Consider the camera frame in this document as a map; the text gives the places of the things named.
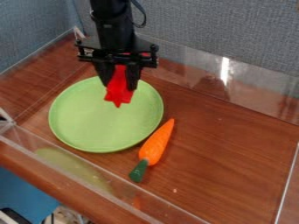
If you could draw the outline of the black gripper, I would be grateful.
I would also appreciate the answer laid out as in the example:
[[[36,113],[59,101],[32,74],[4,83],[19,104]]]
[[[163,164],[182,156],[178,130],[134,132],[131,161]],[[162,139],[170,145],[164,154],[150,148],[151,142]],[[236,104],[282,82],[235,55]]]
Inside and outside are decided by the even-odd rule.
[[[79,48],[79,59],[96,62],[98,77],[104,86],[108,85],[114,77],[114,64],[126,65],[126,81],[130,91],[138,88],[142,67],[158,67],[159,46],[138,36],[134,36],[127,49],[114,50],[102,48],[98,37],[76,39],[75,46]]]

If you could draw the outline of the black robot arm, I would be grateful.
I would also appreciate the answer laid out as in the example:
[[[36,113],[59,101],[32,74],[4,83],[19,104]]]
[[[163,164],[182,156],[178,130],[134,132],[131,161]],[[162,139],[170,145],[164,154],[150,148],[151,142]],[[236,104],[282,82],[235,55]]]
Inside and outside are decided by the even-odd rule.
[[[143,68],[158,67],[159,45],[135,34],[135,28],[146,27],[146,10],[136,0],[90,0],[90,4],[98,38],[76,41],[79,59],[92,63],[104,86],[116,66],[124,66],[126,88],[136,90]]]

